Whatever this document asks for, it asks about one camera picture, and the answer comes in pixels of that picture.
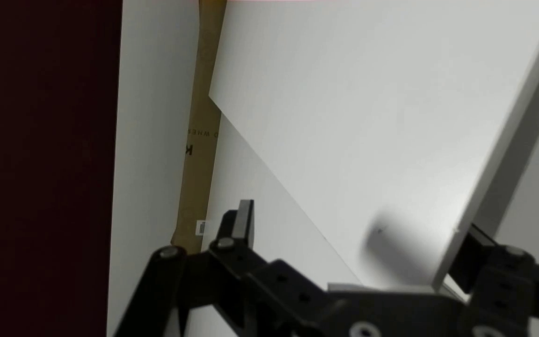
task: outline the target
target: black metal bracket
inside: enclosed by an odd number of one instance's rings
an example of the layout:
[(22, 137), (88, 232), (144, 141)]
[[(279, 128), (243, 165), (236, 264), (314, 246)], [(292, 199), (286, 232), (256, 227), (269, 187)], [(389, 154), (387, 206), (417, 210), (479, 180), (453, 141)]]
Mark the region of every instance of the black metal bracket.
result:
[(471, 229), (451, 275), (470, 304), (438, 294), (324, 292), (252, 246), (252, 201), (226, 212), (209, 251), (153, 253), (118, 337), (183, 335), (189, 311), (213, 305), (241, 337), (524, 337), (539, 319), (539, 266)]

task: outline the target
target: wooden board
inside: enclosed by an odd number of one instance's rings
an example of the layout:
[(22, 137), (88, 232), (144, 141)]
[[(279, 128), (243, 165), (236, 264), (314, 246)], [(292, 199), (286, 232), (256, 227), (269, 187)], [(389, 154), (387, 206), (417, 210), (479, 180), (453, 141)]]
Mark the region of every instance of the wooden board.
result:
[(209, 83), (215, 64), (219, 32), (226, 2), (200, 0), (200, 32), (189, 135), (183, 161), (179, 208), (172, 244), (189, 253), (200, 251), (202, 236), (196, 234), (198, 221), (206, 219), (209, 186), (213, 174), (219, 111), (209, 99)]

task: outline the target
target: white surface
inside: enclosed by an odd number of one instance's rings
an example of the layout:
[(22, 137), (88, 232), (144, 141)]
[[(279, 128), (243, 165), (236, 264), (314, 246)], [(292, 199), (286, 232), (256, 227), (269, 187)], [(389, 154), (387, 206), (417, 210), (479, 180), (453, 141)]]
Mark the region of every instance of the white surface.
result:
[(211, 96), (365, 285), (430, 285), (537, 77), (539, 0), (230, 2)]
[(178, 216), (198, 10), (193, 0), (125, 0), (106, 335)]

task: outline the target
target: dark red wall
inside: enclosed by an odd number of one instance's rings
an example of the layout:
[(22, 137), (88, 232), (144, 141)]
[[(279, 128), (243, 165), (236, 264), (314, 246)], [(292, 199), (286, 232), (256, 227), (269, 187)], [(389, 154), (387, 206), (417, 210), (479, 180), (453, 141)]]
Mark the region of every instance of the dark red wall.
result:
[(0, 0), (0, 335), (105, 335), (120, 8)]

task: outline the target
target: bolt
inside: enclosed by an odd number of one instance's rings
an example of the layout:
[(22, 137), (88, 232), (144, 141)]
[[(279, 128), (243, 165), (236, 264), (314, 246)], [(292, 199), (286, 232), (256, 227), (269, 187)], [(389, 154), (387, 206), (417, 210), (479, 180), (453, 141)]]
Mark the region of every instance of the bolt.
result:
[(168, 247), (164, 247), (164, 249), (159, 251), (159, 257), (161, 257), (161, 259), (172, 259), (172, 257), (176, 257), (178, 253), (179, 253), (179, 251), (178, 251), (176, 247), (168, 246)]
[(230, 249), (230, 247), (234, 247), (234, 240), (232, 240), (232, 238), (221, 238), (221, 240), (217, 242), (217, 247), (219, 247), (219, 249)]
[(355, 322), (350, 326), (348, 337), (382, 337), (382, 334), (374, 324)]
[(492, 326), (473, 326), (473, 337), (505, 337), (505, 334), (494, 330)]

